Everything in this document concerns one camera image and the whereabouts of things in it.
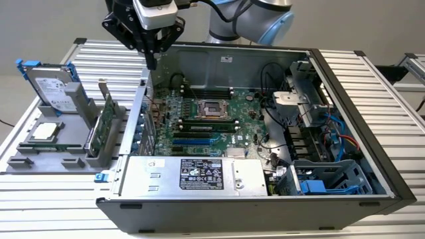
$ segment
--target slotted aluminum surface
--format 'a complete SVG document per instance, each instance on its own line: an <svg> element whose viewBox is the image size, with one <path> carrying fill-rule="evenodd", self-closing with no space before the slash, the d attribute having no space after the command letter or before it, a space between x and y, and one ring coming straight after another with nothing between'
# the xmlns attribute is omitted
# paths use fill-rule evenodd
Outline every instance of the slotted aluminum surface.
<svg viewBox="0 0 425 239"><path fill-rule="evenodd" d="M141 68L145 66L144 60L137 53L126 50L114 41L86 41L85 45L77 47L70 55L74 56L73 63L76 64L88 95L94 97L96 101L101 103L96 82L98 78L105 78L108 79L108 87L113 98L129 109ZM357 57L353 55L342 59L345 59L345 63L358 62ZM369 77L363 80L373 81L374 79ZM378 92L377 95L371 94L371 96L389 95L385 91L349 90L347 92L350 91L354 93L351 96L367 96L370 95L367 92ZM36 102L37 99L29 106L0 147L0 152L5 151L0 161L2 165L10 152L14 152L16 143L25 137L26 129L38 114L34 109ZM381 112L379 109L383 106L365 105L358 107L365 107L362 111L369 112L369 114L363 114L363 117L369 117L369 120L410 121L406 115L399 114L401 110L394 110L394 114L387 115L391 116L390 118L381 117L374 119L373 117L381 116L381 114L374 114L374 112ZM387 137L398 136L397 134L385 133L390 132L391 129L375 130L379 132L378 136L383 137L381 139L383 144L391 144L393 141ZM399 133L402 137L419 137L423 135L419 130L403 129L399 130ZM92 175L0 175L0 238L299 239L338 237L345 239L419 239L425 237L425 160L409 158L394 160L393 162L402 173L418 202L387 216L370 216L341 231L313 232L128 235L117 230L114 224L94 205L93 199L100 197L102 192L109 189L109 183L94 184Z"/></svg>
<svg viewBox="0 0 425 239"><path fill-rule="evenodd" d="M349 51L321 53L394 165L425 160L423 120L367 59Z"/></svg>
<svg viewBox="0 0 425 239"><path fill-rule="evenodd" d="M425 55L406 53L399 66L403 66L425 85Z"/></svg>

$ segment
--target cable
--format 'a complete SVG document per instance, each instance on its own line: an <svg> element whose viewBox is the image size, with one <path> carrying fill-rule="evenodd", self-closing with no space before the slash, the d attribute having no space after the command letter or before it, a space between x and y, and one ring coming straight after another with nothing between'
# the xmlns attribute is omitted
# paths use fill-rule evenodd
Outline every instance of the cable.
<svg viewBox="0 0 425 239"><path fill-rule="evenodd" d="M8 122L4 122L2 120L0 120L1 123L4 123L5 125L10 126L10 127L14 127L13 124L8 123Z"/></svg>
<svg viewBox="0 0 425 239"><path fill-rule="evenodd" d="M260 86L261 86L261 94L264 94L264 93L265 93L265 92L264 92L264 88L262 88L264 70L265 70L265 68L266 68L269 65L277 65L277 66L278 66L278 68L279 68L279 70L281 70L281 72L283 73L283 76L285 76L285 70L283 70L282 66L281 66L277 62L269 62L269 63L266 63L266 64L262 66L262 68L261 68L261 72L260 72Z"/></svg>
<svg viewBox="0 0 425 239"><path fill-rule="evenodd" d="M272 116L270 112L269 112L268 109L266 109L266 105L264 105L264 109L265 109L265 112L266 112L268 116L272 118L272 120L273 120L279 126L282 126L282 128L285 128L285 125Z"/></svg>
<svg viewBox="0 0 425 239"><path fill-rule="evenodd" d="M157 110L160 111L160 107L157 106L157 104L153 102L153 100L150 99L150 97L149 96L145 96L148 99L149 99L149 101L152 102L152 104L154 105L154 107L157 108Z"/></svg>
<svg viewBox="0 0 425 239"><path fill-rule="evenodd" d="M268 135L268 133L262 136L262 138L260 139L260 146L262 147L262 148L265 148L265 149L274 149L274 148L279 148L279 147L282 147L282 146L286 146L286 144L281 144L281 145L278 145L278 146L275 146L275 147L265 147L264 145L262 145L262 140L264 140L264 137Z"/></svg>
<svg viewBox="0 0 425 239"><path fill-rule="evenodd" d="M172 89L173 87L173 85L172 85L172 82L173 82L173 78L176 77L176 76L181 76L182 78L185 78L185 75L182 74L182 73L180 73L180 72L174 72L173 74L172 74L172 76L170 76L170 82L169 82L169 85L168 85L168 87Z"/></svg>
<svg viewBox="0 0 425 239"><path fill-rule="evenodd" d="M425 99L423 99L422 102L419 103L419 106L418 106L418 108L417 108L417 112L421 110L423 104L425 104Z"/></svg>
<svg viewBox="0 0 425 239"><path fill-rule="evenodd" d="M357 148L357 150L359 150L359 145L358 145L358 143L357 143L357 141L351 138L351 137L349 137L347 135L338 135L341 138L345 138L353 145L354 145L354 147Z"/></svg>
<svg viewBox="0 0 425 239"><path fill-rule="evenodd" d="M325 117L327 117L331 121L337 122L341 126L341 129L342 129L342 133L345 132L345 124L342 121L339 121L333 115L329 115L329 114L325 114ZM343 154L343 147L345 147L345 144L343 144L343 140L341 139L341 149L339 149L339 153L338 153L338 156L337 158L334 159L335 162L339 162L341 161L341 158L342 158L342 154Z"/></svg>
<svg viewBox="0 0 425 239"><path fill-rule="evenodd" d="M303 114L299 116L299 118L297 119L297 125L301 123L302 117L305 116L306 113L309 113L309 111L313 109L313 106L303 112Z"/></svg>
<svg viewBox="0 0 425 239"><path fill-rule="evenodd" d="M193 1L190 1L190 2L198 2L198 1L206 3L206 4L213 8L213 10L216 11L218 17L221 18L221 20L222 20L224 22L233 22L233 21L238 18L238 16L242 15L244 12L246 12L246 10L248 10L248 9L250 8L250 6L252 6L252 2L250 2L250 3L246 5L246 7L245 7L233 17L226 18L226 17L224 16L224 14L222 14L220 8L217 7L217 5L213 3L213 1L210 1L210 0L193 0Z"/></svg>

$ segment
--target power supply label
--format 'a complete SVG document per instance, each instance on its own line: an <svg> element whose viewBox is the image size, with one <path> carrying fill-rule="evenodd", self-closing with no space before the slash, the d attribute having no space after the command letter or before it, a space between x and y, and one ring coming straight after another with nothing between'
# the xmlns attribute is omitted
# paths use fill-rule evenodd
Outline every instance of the power supply label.
<svg viewBox="0 0 425 239"><path fill-rule="evenodd" d="M180 188L184 190L222 190L221 159L182 159Z"/></svg>

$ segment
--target black pcie slot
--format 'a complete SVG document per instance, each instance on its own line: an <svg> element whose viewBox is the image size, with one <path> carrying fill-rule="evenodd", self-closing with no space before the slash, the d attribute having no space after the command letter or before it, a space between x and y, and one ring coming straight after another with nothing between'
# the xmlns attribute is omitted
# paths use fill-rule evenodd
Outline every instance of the black pcie slot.
<svg viewBox="0 0 425 239"><path fill-rule="evenodd" d="M185 133L178 132L173 134L173 138L210 138L210 133Z"/></svg>

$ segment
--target hard drive label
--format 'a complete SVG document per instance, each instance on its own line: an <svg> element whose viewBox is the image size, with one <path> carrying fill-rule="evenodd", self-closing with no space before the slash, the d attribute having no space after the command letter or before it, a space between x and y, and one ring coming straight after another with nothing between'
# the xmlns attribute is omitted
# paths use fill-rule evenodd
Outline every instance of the hard drive label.
<svg viewBox="0 0 425 239"><path fill-rule="evenodd" d="M65 94L65 84L54 78L34 79L52 107L61 112L76 112L72 98Z"/></svg>
<svg viewBox="0 0 425 239"><path fill-rule="evenodd" d="M221 159L182 159L180 188L184 190L222 190Z"/></svg>

